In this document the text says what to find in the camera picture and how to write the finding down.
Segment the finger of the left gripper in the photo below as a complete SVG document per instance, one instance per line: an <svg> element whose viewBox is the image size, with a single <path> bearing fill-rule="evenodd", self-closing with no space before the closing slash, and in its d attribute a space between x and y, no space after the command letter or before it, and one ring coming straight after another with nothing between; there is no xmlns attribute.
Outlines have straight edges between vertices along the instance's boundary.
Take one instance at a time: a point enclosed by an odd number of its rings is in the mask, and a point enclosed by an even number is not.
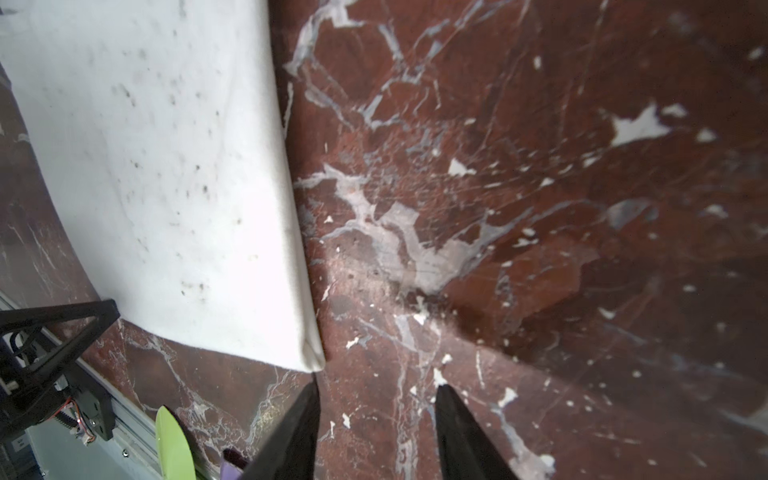
<svg viewBox="0 0 768 480"><path fill-rule="evenodd" d="M26 414L75 361L120 317L113 300L10 309L1 312L1 412ZM56 343L50 326L84 320L72 338Z"/></svg>

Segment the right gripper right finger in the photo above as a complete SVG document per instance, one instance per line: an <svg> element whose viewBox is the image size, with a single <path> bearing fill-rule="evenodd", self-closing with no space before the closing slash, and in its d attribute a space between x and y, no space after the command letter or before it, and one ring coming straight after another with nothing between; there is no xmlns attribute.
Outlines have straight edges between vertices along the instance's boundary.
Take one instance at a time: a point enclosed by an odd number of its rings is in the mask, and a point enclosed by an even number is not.
<svg viewBox="0 0 768 480"><path fill-rule="evenodd" d="M436 438L444 479L518 480L455 389L437 389Z"/></svg>

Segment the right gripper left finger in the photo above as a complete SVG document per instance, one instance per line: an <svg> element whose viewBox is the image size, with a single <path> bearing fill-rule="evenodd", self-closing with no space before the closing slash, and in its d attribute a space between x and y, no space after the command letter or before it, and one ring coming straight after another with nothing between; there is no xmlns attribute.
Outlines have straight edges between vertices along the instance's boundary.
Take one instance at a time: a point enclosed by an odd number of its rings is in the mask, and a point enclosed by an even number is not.
<svg viewBox="0 0 768 480"><path fill-rule="evenodd" d="M312 480L320 417L319 386L313 379L302 389L240 479Z"/></svg>

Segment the white printed t-shirt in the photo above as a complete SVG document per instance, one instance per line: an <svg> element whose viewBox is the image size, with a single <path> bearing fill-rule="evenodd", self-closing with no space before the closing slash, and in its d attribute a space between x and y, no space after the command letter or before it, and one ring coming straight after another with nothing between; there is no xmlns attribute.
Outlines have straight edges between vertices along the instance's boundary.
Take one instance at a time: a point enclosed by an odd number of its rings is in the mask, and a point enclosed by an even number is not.
<svg viewBox="0 0 768 480"><path fill-rule="evenodd" d="M1 64L67 237L124 319L318 372L264 1L5 1Z"/></svg>

